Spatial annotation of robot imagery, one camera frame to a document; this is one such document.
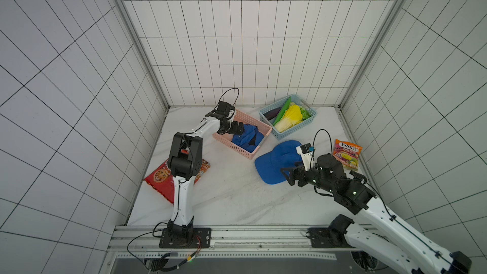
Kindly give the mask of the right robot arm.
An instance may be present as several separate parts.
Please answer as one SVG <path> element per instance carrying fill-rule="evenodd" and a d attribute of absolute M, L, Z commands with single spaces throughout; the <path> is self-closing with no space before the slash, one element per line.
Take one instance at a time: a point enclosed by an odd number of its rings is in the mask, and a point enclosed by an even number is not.
<path fill-rule="evenodd" d="M 331 154 L 314 160 L 310 153 L 281 173 L 290 185 L 312 185 L 346 208 L 357 218 L 368 221 L 381 236 L 339 215 L 325 229 L 323 238 L 333 246 L 351 246 L 389 266 L 398 273 L 469 273 L 472 261 L 463 252 L 450 252 L 390 210 L 367 186 L 367 178 L 355 171 L 346 174 Z"/>

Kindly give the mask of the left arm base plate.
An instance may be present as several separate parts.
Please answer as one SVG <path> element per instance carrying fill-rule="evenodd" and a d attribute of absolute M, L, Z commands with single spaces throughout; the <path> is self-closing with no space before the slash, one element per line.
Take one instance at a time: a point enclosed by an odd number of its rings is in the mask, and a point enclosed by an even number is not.
<path fill-rule="evenodd" d="M 211 232 L 210 228 L 166 228 L 162 231 L 159 247 L 161 249 L 206 249 L 210 247 Z"/>

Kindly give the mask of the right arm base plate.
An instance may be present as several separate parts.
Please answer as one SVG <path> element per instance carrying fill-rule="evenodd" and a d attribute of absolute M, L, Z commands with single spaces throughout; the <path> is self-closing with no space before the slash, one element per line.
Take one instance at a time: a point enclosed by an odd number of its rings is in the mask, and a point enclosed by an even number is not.
<path fill-rule="evenodd" d="M 309 228 L 305 236 L 311 241 L 313 248 L 335 248 L 343 246 L 342 235 L 335 228 Z"/>

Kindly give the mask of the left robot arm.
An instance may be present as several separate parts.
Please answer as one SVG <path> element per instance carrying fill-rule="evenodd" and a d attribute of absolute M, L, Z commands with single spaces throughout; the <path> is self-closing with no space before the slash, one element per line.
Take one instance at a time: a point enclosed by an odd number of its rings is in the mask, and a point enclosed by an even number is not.
<path fill-rule="evenodd" d="M 242 134 L 242 123 L 234 120 L 236 109 L 226 104 L 213 109 L 191 131 L 177 132 L 172 141 L 167 163 L 174 183 L 173 214 L 161 235 L 162 242 L 189 246 L 197 236 L 191 203 L 194 183 L 203 164 L 204 140 L 213 134 Z"/>

